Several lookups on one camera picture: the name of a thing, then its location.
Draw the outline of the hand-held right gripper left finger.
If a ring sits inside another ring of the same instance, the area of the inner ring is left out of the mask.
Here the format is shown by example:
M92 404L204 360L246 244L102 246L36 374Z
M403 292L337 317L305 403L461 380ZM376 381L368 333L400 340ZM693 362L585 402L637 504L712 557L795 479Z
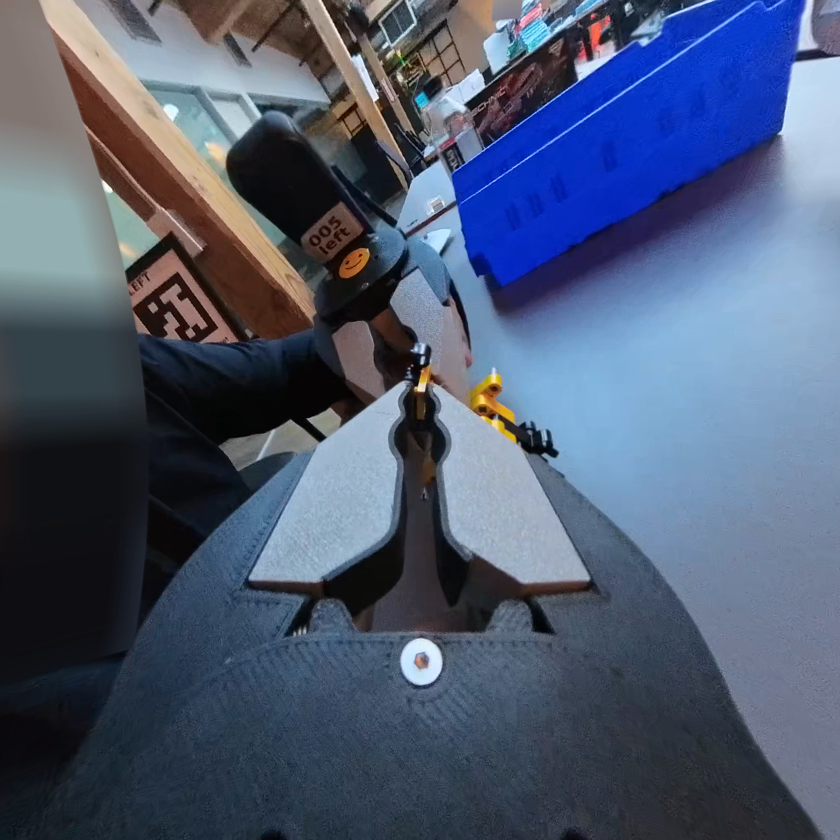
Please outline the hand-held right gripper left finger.
M406 515L402 382L311 455L248 583L365 611L399 581Z

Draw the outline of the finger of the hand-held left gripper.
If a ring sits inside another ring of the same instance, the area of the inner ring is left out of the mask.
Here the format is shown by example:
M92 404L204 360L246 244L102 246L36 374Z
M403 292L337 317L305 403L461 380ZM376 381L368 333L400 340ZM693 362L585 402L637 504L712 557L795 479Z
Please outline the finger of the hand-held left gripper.
M374 403L397 384L397 351L367 321L345 323L332 334L341 375L362 403Z
M429 349L433 380L450 394L469 393L472 363L466 323L456 303L441 302L420 269L408 273L391 298L399 323Z

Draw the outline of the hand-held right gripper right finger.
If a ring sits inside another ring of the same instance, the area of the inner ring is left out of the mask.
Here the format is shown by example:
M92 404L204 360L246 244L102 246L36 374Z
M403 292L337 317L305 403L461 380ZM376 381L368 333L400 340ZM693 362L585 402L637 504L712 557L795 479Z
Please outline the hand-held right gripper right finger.
M589 588L527 454L437 385L429 405L436 564L447 602L496 606Z

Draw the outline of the yellow black lego model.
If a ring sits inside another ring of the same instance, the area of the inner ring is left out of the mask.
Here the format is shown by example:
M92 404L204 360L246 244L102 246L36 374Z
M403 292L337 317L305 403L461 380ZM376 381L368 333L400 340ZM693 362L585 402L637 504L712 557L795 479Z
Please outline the yellow black lego model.
M515 497L513 480L524 477L529 455L558 455L550 430L517 423L500 402L502 379L496 369L469 392L467 406L475 420L468 421L466 409L459 408L447 419L461 425L436 426L445 420L444 387L434 379L430 362L431 350L422 343L397 355L397 368L413 384L416 398L408 411L412 445L406 456L406 500L436 497L452 508L457 489L474 497L489 498L492 492L500 492L503 501Z

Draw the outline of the person's left forearm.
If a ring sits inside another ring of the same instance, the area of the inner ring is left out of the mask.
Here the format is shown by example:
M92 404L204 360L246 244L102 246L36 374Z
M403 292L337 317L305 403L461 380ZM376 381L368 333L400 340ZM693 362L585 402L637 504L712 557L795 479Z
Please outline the person's left forearm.
M236 343L137 339L152 452L216 448L355 399L314 329Z

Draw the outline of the wooden beam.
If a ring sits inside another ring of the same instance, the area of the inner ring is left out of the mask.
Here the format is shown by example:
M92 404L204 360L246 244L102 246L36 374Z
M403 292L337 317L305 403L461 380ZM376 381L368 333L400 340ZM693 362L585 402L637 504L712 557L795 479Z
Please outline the wooden beam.
M237 196L73 2L41 2L91 142L204 242L196 263L264 339L312 325L310 290Z

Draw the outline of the wooden board black square pattern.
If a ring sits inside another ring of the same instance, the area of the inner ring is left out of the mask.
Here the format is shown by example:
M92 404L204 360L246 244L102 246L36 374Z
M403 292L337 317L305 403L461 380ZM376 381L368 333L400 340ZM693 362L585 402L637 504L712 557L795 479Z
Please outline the wooden board black square pattern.
M172 233L125 270L137 333L193 343L237 343L248 331Z

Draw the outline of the black printed box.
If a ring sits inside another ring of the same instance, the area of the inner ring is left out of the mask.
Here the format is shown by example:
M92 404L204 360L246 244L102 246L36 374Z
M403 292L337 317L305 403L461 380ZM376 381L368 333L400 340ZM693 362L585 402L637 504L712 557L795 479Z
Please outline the black printed box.
M489 148L576 81L574 54L565 33L514 60L467 101L481 147Z

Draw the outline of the blue plastic bin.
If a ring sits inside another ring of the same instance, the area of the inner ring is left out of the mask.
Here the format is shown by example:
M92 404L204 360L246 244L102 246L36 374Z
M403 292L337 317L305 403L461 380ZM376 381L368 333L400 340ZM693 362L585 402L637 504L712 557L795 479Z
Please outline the blue plastic bin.
M775 137L803 6L674 13L458 169L476 275L506 286Z

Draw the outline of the wooden post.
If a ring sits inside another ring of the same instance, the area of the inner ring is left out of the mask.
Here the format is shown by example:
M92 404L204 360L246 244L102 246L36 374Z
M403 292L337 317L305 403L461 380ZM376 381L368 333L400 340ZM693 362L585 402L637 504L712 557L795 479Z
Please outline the wooden post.
M364 80L352 62L352 56L344 44L339 30L333 22L329 10L322 1L303 1L308 17L318 32L323 44L330 54L332 63L338 68L348 89L361 111L375 138L385 147L385 151L393 154L391 166L399 179L403 189L407 192L409 181L405 177L407 164L400 151L392 132L389 129L377 103L368 92Z

